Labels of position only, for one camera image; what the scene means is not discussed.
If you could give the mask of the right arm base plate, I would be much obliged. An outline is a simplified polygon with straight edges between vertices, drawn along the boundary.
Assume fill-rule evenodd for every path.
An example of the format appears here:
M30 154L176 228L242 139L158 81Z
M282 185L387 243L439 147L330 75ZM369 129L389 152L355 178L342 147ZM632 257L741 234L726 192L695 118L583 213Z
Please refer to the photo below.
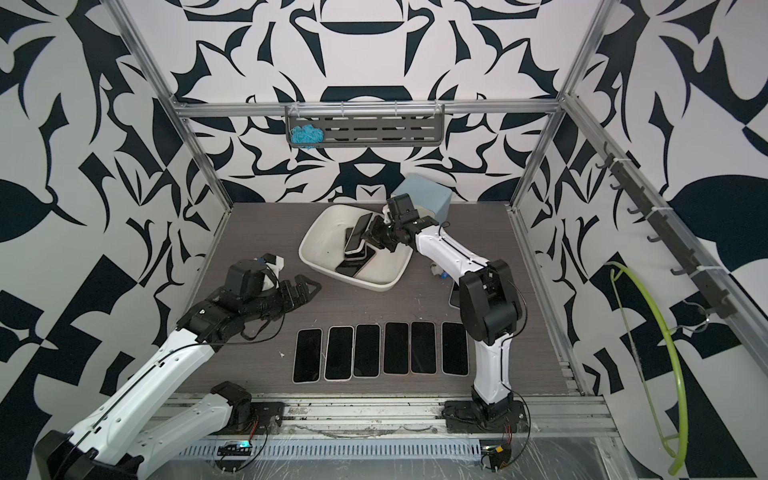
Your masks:
M529 419L521 400L507 398L493 405L480 400L446 401L441 412L450 433L527 433Z

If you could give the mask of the phone dark case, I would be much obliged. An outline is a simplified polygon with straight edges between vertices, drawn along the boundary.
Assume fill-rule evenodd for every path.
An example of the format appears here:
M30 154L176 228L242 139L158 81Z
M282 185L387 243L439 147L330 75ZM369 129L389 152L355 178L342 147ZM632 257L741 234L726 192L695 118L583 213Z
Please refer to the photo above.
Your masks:
M409 326L392 322L385 325L383 371L406 375L409 371Z

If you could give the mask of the phone light blue case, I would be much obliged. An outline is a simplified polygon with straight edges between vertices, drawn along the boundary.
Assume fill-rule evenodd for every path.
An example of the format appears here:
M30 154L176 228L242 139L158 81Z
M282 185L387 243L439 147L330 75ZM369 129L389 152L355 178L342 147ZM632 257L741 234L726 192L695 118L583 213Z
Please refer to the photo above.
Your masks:
M460 308L460 288L457 283L454 283L452 285L448 302L451 308L454 308L454 309Z

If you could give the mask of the phone white case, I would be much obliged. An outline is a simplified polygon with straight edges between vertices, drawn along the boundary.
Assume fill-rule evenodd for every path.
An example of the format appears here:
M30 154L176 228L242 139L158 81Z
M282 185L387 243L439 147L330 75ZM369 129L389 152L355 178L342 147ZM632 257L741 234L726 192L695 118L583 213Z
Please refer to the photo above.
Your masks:
M334 326L329 329L326 352L325 379L348 380L352 376L354 329Z

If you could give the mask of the phone pale blue case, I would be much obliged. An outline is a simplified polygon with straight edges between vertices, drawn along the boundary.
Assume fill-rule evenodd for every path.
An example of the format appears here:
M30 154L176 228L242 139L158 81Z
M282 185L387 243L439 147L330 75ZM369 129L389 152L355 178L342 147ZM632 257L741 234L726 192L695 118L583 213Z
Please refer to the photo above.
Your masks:
M313 383L319 380L321 352L322 331L320 329L306 329L298 332L292 373L294 383Z

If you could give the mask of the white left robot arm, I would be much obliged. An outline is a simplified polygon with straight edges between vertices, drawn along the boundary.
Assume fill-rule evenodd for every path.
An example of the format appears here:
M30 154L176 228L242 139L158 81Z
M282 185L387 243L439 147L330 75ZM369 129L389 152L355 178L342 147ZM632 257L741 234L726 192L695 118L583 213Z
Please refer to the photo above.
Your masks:
M253 432L252 396L229 381L153 428L148 422L177 388L225 345L258 343L247 323L283 320L311 302L320 283L283 280L284 260L265 254L231 265L223 286L194 304L159 350L68 432L52 430L33 450L44 479L146 479L198 440L222 430Z

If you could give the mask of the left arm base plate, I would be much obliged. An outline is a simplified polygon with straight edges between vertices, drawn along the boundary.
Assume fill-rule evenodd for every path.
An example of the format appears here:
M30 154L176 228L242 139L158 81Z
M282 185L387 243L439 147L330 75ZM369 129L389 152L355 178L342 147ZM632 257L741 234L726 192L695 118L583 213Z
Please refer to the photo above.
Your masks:
M251 402L250 412L246 416L245 424L238 428L242 434L254 436L272 433L283 425L283 417L286 409L284 402L257 401Z

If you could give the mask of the phone grey case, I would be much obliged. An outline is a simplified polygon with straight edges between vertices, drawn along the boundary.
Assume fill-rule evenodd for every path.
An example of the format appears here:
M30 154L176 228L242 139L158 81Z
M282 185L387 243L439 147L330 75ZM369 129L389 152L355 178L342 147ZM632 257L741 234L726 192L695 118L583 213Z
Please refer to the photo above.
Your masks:
M352 373L355 378L375 378L379 376L379 325L365 324L356 327Z

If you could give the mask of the phone pink case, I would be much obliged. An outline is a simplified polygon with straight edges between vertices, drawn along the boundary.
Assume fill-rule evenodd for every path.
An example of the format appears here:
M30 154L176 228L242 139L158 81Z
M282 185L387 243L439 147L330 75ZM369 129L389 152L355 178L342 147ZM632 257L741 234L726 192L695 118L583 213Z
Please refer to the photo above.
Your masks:
M436 373L436 335L433 323L413 322L411 324L410 367L414 374Z
M443 323L442 371L446 375L467 376L469 373L466 331L460 323Z

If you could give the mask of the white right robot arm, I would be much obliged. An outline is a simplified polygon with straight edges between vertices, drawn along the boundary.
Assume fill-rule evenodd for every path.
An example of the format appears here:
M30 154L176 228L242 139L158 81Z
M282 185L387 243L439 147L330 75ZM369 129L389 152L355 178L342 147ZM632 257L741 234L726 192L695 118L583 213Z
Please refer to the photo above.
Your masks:
M436 219L421 215L407 194L388 199L383 215L372 221L363 238L391 252L406 245L454 281L461 322L475 345L473 416L490 422L511 411L510 347L527 311L510 266L472 252Z

